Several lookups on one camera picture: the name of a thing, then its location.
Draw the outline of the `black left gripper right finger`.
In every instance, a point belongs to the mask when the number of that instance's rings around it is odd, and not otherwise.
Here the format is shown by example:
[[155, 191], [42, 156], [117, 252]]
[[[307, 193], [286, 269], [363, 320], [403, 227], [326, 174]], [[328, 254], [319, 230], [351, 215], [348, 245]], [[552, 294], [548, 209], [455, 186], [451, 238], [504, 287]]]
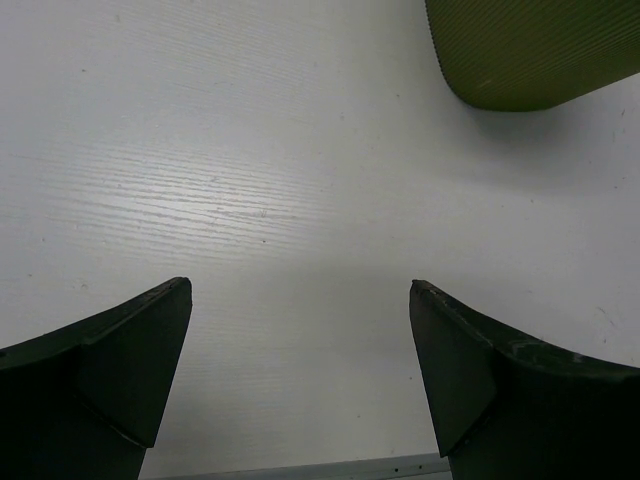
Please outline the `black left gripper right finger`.
[[409, 315], [439, 453], [456, 479], [635, 479], [639, 371], [481, 314], [416, 280]]

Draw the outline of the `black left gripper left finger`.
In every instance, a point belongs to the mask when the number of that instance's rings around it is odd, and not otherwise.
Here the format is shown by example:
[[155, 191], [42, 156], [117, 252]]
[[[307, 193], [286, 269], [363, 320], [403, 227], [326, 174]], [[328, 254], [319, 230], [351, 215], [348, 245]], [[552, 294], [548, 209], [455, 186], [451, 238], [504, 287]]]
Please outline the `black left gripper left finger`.
[[1, 351], [4, 479], [136, 479], [153, 448], [192, 312], [172, 278]]

